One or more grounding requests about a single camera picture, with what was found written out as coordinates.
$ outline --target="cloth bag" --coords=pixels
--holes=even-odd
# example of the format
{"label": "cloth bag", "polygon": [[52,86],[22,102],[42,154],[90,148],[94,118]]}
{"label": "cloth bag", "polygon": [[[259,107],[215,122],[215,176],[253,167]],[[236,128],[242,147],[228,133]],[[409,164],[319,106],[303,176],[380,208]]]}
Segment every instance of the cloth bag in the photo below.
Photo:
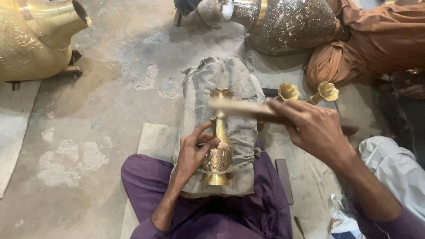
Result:
{"label": "cloth bag", "polygon": [[[258,79],[249,73],[238,58],[204,58],[199,66],[183,72],[186,74],[183,89],[185,104],[178,132],[179,139],[190,135],[199,124],[210,121],[214,113],[207,109],[206,103],[210,91],[215,88],[228,88],[235,93],[235,100],[265,101]],[[257,120],[229,116],[226,130],[233,146],[232,162],[228,170],[230,185],[211,186],[200,183],[202,170],[199,169],[183,188],[182,196],[199,198],[209,195],[244,196],[253,193],[254,170],[251,162],[255,158]],[[175,164],[180,151],[180,141],[177,142],[174,150]]]}

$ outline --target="vase neck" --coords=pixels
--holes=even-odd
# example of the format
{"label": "vase neck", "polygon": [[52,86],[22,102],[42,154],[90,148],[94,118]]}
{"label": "vase neck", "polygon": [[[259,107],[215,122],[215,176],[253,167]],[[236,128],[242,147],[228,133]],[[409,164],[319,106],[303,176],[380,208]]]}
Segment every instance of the vase neck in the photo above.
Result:
{"label": "vase neck", "polygon": [[233,22],[244,25],[251,32],[261,9],[261,0],[234,0]]}

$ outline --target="brown cloth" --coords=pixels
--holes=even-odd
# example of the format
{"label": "brown cloth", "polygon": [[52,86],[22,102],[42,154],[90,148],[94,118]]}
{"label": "brown cloth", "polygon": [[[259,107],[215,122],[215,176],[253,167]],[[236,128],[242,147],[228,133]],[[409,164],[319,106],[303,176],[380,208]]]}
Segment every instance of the brown cloth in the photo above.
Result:
{"label": "brown cloth", "polygon": [[341,23],[349,27],[348,42],[332,42],[313,50],[307,83],[392,73],[425,66],[425,3],[382,5],[360,10],[351,0],[328,0]]}

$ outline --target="wooden plank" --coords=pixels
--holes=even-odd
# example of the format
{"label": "wooden plank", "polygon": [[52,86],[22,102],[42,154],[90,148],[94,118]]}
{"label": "wooden plank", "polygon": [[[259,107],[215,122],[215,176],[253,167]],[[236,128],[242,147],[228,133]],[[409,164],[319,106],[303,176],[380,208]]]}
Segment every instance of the wooden plank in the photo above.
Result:
{"label": "wooden plank", "polygon": [[0,82],[0,199],[15,169],[41,80],[20,83],[16,91]]}

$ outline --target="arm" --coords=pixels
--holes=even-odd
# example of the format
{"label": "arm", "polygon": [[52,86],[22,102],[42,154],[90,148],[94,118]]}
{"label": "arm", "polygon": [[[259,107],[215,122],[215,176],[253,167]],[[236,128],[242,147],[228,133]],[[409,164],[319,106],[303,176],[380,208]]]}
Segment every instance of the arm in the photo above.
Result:
{"label": "arm", "polygon": [[[281,103],[269,100],[268,104],[276,113],[285,116],[296,125],[296,127],[286,126],[295,145],[347,179],[368,220],[375,223],[401,219],[402,206],[368,170],[354,148],[344,138],[335,110],[296,101]],[[423,231],[424,227],[421,225],[418,230]],[[405,231],[405,228],[393,228],[393,231],[400,233]],[[397,234],[394,238],[405,237]]]}
{"label": "arm", "polygon": [[[210,122],[201,124],[190,136],[180,139],[180,153],[178,155],[177,166],[171,175],[164,198],[151,217],[152,224],[162,232],[167,232],[170,229],[177,198],[183,187],[199,168],[207,152],[220,143],[220,140],[213,138],[212,134],[203,134],[204,130],[209,127],[211,127]],[[205,145],[201,149],[198,149],[196,145],[200,143],[205,143]]]}

